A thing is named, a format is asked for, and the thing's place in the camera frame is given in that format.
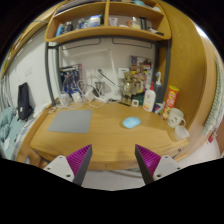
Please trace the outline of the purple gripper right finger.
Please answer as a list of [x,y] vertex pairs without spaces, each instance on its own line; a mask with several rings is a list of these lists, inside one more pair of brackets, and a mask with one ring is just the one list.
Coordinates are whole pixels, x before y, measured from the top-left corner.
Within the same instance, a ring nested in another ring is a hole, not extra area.
[[144,183],[152,183],[154,181],[153,174],[161,160],[161,157],[138,144],[135,145],[135,157],[137,159]]

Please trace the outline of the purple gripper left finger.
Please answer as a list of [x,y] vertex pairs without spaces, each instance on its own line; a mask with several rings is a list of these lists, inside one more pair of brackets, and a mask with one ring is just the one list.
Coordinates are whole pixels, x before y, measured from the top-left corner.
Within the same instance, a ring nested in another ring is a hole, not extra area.
[[81,186],[92,157],[92,145],[87,145],[66,157],[73,171],[73,183]]

